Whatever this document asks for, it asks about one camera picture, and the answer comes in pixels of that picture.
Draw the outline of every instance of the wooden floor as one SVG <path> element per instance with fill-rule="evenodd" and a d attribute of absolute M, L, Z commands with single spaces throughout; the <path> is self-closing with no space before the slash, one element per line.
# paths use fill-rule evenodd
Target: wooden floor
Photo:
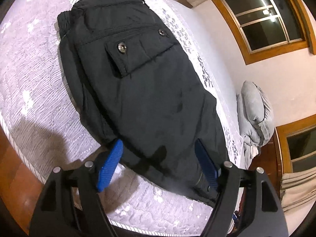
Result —
<path fill-rule="evenodd" d="M 0 197 L 27 234 L 42 188 L 43 184 L 22 163 L 0 127 Z"/>

